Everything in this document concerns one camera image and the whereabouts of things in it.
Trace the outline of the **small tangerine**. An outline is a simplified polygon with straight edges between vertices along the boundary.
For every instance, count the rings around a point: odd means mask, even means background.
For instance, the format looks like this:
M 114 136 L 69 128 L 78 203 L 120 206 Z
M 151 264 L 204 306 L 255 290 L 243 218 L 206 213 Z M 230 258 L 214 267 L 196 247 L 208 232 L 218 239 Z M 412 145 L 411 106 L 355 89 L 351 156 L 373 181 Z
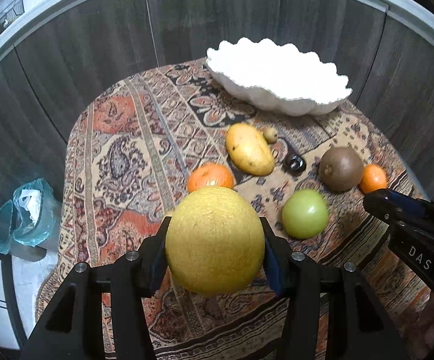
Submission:
M 362 180 L 358 186 L 364 194 L 386 189 L 388 179 L 385 170 L 376 164 L 368 164 L 364 167 Z

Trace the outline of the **brown kiwi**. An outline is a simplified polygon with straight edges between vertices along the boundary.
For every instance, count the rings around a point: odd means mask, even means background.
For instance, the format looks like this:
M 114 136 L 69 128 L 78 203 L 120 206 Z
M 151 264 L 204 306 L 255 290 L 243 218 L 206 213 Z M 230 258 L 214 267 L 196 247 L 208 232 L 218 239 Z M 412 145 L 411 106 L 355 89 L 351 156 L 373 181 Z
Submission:
M 319 178 L 328 189 L 341 193 L 357 186 L 363 177 L 362 159 L 350 147 L 332 147 L 327 150 L 319 165 Z

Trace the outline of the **green apple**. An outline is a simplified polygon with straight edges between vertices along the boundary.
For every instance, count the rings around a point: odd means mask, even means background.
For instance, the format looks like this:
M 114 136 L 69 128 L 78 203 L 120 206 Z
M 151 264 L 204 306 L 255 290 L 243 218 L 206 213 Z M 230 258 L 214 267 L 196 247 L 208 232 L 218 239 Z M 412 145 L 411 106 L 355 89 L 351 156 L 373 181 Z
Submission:
M 289 236 L 300 240 L 317 236 L 328 226 L 327 203 L 314 189 L 297 190 L 284 204 L 281 219 Z

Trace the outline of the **dark plum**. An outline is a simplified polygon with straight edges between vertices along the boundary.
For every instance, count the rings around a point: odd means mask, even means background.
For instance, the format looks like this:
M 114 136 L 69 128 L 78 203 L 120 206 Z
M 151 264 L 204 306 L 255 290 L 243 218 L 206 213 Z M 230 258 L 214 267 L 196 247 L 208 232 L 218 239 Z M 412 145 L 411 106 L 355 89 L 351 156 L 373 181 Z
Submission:
M 300 175 L 306 171 L 305 159 L 295 153 L 289 153 L 285 157 L 284 165 L 286 169 L 294 175 Z

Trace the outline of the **yellow lemon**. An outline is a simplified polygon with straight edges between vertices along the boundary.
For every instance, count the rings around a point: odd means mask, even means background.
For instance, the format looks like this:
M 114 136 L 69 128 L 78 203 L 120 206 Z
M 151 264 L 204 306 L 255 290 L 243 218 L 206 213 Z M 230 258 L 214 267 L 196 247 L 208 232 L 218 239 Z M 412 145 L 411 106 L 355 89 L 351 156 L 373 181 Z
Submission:
M 246 288 L 265 251 L 261 220 L 236 191 L 204 187 L 185 197 L 168 225 L 165 251 L 174 279 L 213 297 Z

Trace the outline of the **small tan longan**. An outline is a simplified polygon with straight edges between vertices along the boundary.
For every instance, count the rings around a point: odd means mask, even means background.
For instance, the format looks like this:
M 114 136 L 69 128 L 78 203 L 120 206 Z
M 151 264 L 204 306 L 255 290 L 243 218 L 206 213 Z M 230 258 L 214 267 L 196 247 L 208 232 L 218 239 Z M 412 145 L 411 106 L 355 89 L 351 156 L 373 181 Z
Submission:
M 263 129 L 263 137 L 269 145 L 275 144 L 278 140 L 278 131 L 273 126 L 266 126 Z

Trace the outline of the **yellow mango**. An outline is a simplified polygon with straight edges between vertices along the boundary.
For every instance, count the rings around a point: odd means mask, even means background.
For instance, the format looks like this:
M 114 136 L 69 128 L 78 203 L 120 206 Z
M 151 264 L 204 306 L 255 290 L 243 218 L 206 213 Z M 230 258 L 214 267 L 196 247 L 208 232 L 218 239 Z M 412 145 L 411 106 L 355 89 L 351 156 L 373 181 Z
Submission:
M 273 172 L 275 159 L 263 134 L 245 123 L 231 125 L 225 136 L 230 159 L 243 172 L 266 176 Z

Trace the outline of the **large orange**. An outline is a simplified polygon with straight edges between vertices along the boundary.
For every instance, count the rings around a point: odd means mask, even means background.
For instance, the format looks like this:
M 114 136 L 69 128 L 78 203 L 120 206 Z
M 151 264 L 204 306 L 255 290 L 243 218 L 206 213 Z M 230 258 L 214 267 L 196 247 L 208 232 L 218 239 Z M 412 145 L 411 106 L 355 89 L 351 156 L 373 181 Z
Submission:
M 195 169 L 188 177 L 187 190 L 189 193 L 207 186 L 234 188 L 234 178 L 231 170 L 217 163 L 205 163 Z

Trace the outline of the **white scalloped bowl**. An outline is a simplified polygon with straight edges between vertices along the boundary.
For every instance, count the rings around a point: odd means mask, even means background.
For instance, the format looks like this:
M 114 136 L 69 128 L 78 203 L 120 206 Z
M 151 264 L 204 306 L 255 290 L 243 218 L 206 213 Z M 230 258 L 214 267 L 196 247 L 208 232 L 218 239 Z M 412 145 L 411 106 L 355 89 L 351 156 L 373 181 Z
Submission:
M 207 50 L 206 66 L 225 90 L 263 111 L 287 116 L 321 116 L 342 104 L 353 90 L 335 63 L 324 63 L 314 52 L 300 52 L 264 38 L 222 41 Z

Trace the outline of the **patterned paisley tablecloth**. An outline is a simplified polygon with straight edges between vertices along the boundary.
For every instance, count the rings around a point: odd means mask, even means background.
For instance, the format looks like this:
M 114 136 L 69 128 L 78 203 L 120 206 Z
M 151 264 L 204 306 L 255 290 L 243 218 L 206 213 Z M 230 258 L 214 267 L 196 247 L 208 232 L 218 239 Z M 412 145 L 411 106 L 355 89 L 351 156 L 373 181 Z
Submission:
M 281 235 L 281 209 L 298 189 L 315 189 L 329 222 L 295 250 L 331 267 L 354 263 L 393 318 L 413 359 L 434 345 L 434 298 L 388 250 L 386 225 L 362 208 L 362 191 L 328 190 L 320 158 L 346 146 L 372 186 L 421 197 L 401 156 L 355 106 L 291 118 L 230 96 L 195 61 L 116 82 L 72 123 L 67 142 L 58 264 L 37 295 L 42 313 L 79 262 L 101 266 L 136 249 L 162 218 L 202 186 L 231 187 Z

